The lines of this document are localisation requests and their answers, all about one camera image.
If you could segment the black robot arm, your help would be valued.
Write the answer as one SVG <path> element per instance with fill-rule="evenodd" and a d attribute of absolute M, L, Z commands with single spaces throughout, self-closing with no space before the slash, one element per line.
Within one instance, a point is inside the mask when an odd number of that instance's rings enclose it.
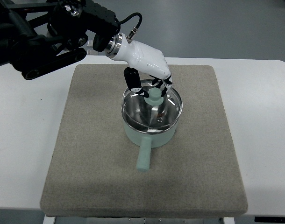
<path fill-rule="evenodd" d="M 101 52 L 119 30 L 115 13 L 91 0 L 0 0 L 0 66 L 11 64 L 32 80 L 83 60 L 87 31 Z"/>

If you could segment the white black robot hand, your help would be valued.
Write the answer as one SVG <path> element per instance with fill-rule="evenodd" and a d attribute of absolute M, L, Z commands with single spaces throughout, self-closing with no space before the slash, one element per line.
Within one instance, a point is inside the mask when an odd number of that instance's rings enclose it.
<path fill-rule="evenodd" d="M 149 97 L 149 93 L 141 86 L 140 72 L 154 78 L 151 84 L 162 90 L 162 97 L 171 88 L 171 72 L 160 50 L 138 41 L 128 42 L 126 36 L 119 33 L 109 42 L 105 52 L 114 61 L 127 62 L 124 78 L 128 89 L 137 95 Z"/>

